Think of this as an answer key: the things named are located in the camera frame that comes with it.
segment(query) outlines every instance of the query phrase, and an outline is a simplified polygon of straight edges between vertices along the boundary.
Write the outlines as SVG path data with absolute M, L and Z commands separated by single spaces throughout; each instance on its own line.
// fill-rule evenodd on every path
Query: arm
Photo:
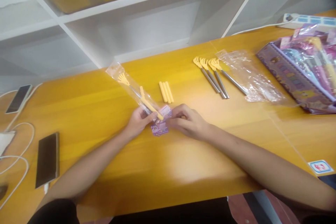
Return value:
M 119 135 L 82 157 L 67 170 L 44 196 L 37 210 L 55 199 L 76 200 L 83 195 L 125 145 L 137 137 L 157 116 L 156 113 L 152 113 L 143 119 L 142 112 L 142 108 L 137 108 Z
M 207 123 L 188 106 L 173 109 L 168 126 L 211 144 L 272 192 L 314 209 L 336 212 L 334 189 L 283 158 Z

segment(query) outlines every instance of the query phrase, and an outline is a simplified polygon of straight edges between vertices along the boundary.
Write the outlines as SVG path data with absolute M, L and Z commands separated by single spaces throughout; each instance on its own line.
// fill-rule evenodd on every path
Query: purple box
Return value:
M 320 84 L 310 81 L 274 42 L 262 48 L 257 57 L 305 110 L 312 114 L 336 113 L 336 99 Z

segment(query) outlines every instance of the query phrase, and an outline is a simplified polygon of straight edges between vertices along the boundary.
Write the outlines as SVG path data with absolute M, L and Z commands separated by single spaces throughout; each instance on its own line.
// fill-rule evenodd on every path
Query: dark clothing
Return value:
M 226 198 L 200 201 L 179 206 L 155 209 L 114 217 L 110 224 L 120 223 L 225 223 L 237 224 L 231 216 Z M 76 205 L 69 199 L 56 199 L 41 207 L 28 224 L 79 224 Z M 307 217 L 304 224 L 336 223 L 335 217 L 324 215 Z

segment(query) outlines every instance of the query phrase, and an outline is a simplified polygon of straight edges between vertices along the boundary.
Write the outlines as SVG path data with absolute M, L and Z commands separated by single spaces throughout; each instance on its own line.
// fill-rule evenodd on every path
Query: number sticker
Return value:
M 313 168 L 316 174 L 329 173 L 334 171 L 325 160 L 309 162 L 308 164 Z

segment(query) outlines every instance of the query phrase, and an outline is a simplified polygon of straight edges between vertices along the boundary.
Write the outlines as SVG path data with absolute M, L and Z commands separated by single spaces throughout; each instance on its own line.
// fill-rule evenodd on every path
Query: charging cable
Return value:
M 20 126 L 20 125 L 22 125 L 22 124 L 28 124 L 28 125 L 32 128 L 33 134 L 32 134 L 32 136 L 31 136 L 31 139 L 30 139 L 30 141 L 29 141 L 27 147 L 24 149 L 24 151 L 21 153 L 20 156 L 22 156 L 22 155 L 26 152 L 26 150 L 29 148 L 29 146 L 30 146 L 30 144 L 32 143 L 32 141 L 33 141 L 33 139 L 34 139 L 34 136 L 35 136 L 35 128 L 34 128 L 34 126 L 33 126 L 32 124 L 30 124 L 29 122 L 24 122 L 24 123 L 22 122 L 22 123 L 16 125 L 12 130 L 16 129 L 16 127 L 18 127 L 18 126 Z M 17 162 L 18 160 L 19 160 L 19 158 L 17 158 L 17 159 L 15 160 L 15 162 L 12 163 L 6 170 L 0 172 L 0 175 L 3 174 L 4 172 L 8 171 L 13 165 L 16 164 L 16 162 Z
M 17 112 L 16 116 L 13 118 L 13 120 L 10 122 L 10 124 L 8 125 L 8 127 L 5 129 L 5 132 L 8 132 L 10 127 L 12 126 L 12 124 L 14 123 L 14 121 L 18 118 L 18 116 L 21 114 L 22 110 L 24 109 L 26 103 L 28 102 L 28 100 L 31 98 L 31 96 L 34 94 L 34 92 L 37 90 L 37 88 L 39 86 L 41 86 L 43 83 L 40 83 L 39 85 L 37 85 L 33 91 L 30 93 L 30 95 L 23 101 L 19 111 Z M 9 94 L 9 93 L 12 93 L 12 92 L 15 92 L 16 90 L 13 90 L 13 91 L 9 91 L 7 93 L 4 93 L 0 96 L 0 98 L 6 94 Z M 3 208 L 3 206 L 6 204 L 6 202 L 9 200 L 9 198 L 12 196 L 12 194 L 16 191 L 16 189 L 19 187 L 19 185 L 21 184 L 21 182 L 24 180 L 24 178 L 26 177 L 27 173 L 28 173 L 28 169 L 29 169 L 29 165 L 28 165 L 28 161 L 27 159 L 25 159 L 24 157 L 22 157 L 22 155 L 26 152 L 26 150 L 29 148 L 30 144 L 32 143 L 33 139 L 34 139 L 34 136 L 35 136 L 35 128 L 32 124 L 30 124 L 29 122 L 22 122 L 22 123 L 19 123 L 18 125 L 16 125 L 12 130 L 16 129 L 18 126 L 22 125 L 22 124 L 28 124 L 31 128 L 32 128 L 32 136 L 31 136 L 31 139 L 27 145 L 27 147 L 23 150 L 23 152 L 21 153 L 20 156 L 15 156 L 15 155 L 8 155 L 8 156 L 2 156 L 0 157 L 0 159 L 3 159 L 3 158 L 17 158 L 13 164 L 11 164 L 7 169 L 3 170 L 2 172 L 0 172 L 0 175 L 5 173 L 6 171 L 8 171 L 11 167 L 13 167 L 13 165 L 16 164 L 16 162 L 19 160 L 19 159 L 22 159 L 23 161 L 25 161 L 26 163 L 26 171 L 24 173 L 24 175 L 22 176 L 21 180 L 19 181 L 19 183 L 16 185 L 16 187 L 13 189 L 13 191 L 10 193 L 10 195 L 7 197 L 7 199 L 3 202 L 3 204 L 0 206 L 0 210 Z
M 7 197 L 7 199 L 2 203 L 2 205 L 0 206 L 0 210 L 3 208 L 3 206 L 6 204 L 6 202 L 9 200 L 9 198 L 12 196 L 12 194 L 16 191 L 16 189 L 19 187 L 19 185 L 21 184 L 21 182 L 24 180 L 24 178 L 27 175 L 28 169 L 29 169 L 29 165 L 28 165 L 27 159 L 25 159 L 25 158 L 23 158 L 21 156 L 14 156 L 14 155 L 2 156 L 2 157 L 0 157 L 0 159 L 9 158 L 9 157 L 10 158 L 16 158 L 17 157 L 17 160 L 22 159 L 26 163 L 26 171 L 24 172 L 24 175 L 22 176 L 22 178 L 19 181 L 19 183 L 16 185 L 16 187 L 13 189 L 13 191 L 10 193 L 10 195 Z
M 30 95 L 27 97 L 27 99 L 25 99 L 19 109 L 19 111 L 16 113 L 16 116 L 13 118 L 13 120 L 10 122 L 10 124 L 7 126 L 7 128 L 5 129 L 5 132 L 8 132 L 10 127 L 12 126 L 12 124 L 15 122 L 15 120 L 18 118 L 18 116 L 21 114 L 22 110 L 24 109 L 26 103 L 29 101 L 29 99 L 31 98 L 31 96 L 35 93 L 35 91 L 37 90 L 37 88 L 39 86 L 41 86 L 43 83 L 38 84 L 33 91 L 30 93 Z
M 233 35 L 237 35 L 237 34 L 240 34 L 240 33 L 250 32 L 250 31 L 253 31 L 253 30 L 261 29 L 261 28 L 265 28 L 265 27 L 268 27 L 268 26 L 285 25 L 285 24 L 287 24 L 287 23 L 293 22 L 293 21 L 296 20 L 299 16 L 300 16 L 299 14 L 297 14 L 297 13 L 293 13 L 293 14 L 291 14 L 290 16 L 288 16 L 288 17 L 286 18 L 287 20 L 289 19 L 289 20 L 286 21 L 286 22 L 277 23 L 277 24 L 269 24 L 269 25 L 267 24 L 267 25 L 260 26 L 260 27 L 257 27 L 257 28 L 252 28 L 252 29 L 249 29 L 249 30 L 241 31 L 241 32 L 239 31 L 239 32 L 237 32 L 237 33 L 232 34 L 231 36 L 233 36 Z
M 9 94 L 9 93 L 13 93 L 13 92 L 16 92 L 17 90 L 12 90 L 12 91 L 9 91 L 9 92 L 7 92 L 7 93 L 4 93 L 4 94 L 2 94 L 2 95 L 0 95 L 0 98 L 2 97 L 2 96 L 5 96 L 5 95 L 7 95 L 7 94 Z

